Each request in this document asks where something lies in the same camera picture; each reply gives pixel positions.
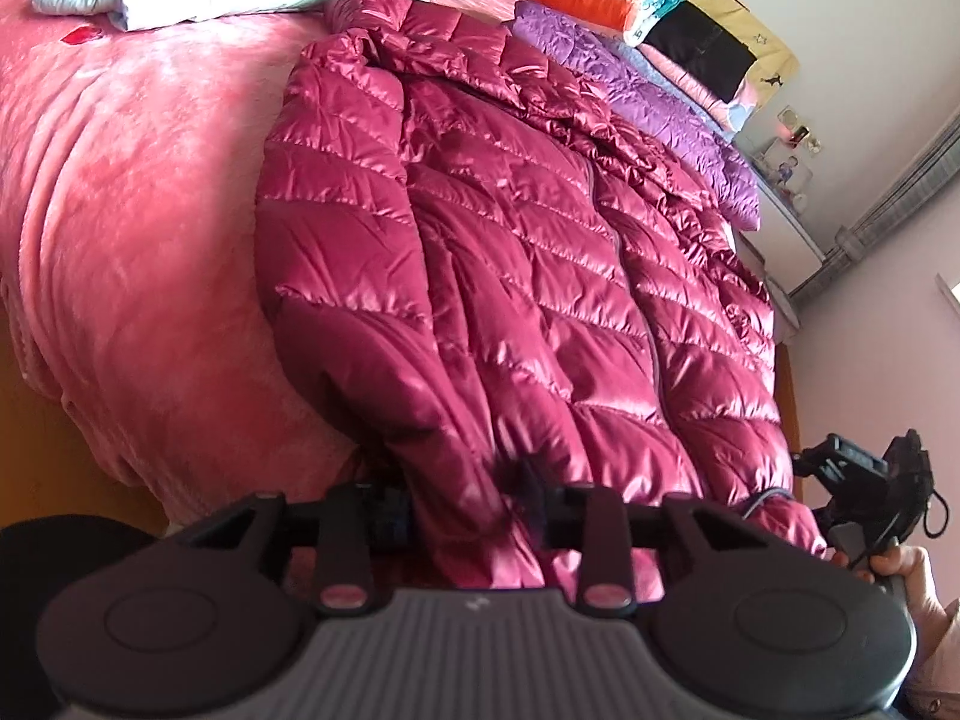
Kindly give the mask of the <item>person's right hand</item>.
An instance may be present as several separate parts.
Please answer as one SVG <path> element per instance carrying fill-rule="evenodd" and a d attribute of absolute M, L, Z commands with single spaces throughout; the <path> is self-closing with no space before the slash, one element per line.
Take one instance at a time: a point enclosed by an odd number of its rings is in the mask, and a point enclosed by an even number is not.
<path fill-rule="evenodd" d="M 914 667 L 919 670 L 937 650 L 952 627 L 952 615 L 942 605 L 935 588 L 931 558 L 926 548 L 893 546 L 872 556 L 866 566 L 854 569 L 854 575 L 874 583 L 878 578 L 898 577 L 905 585 L 907 608 L 918 634 L 918 655 Z"/>

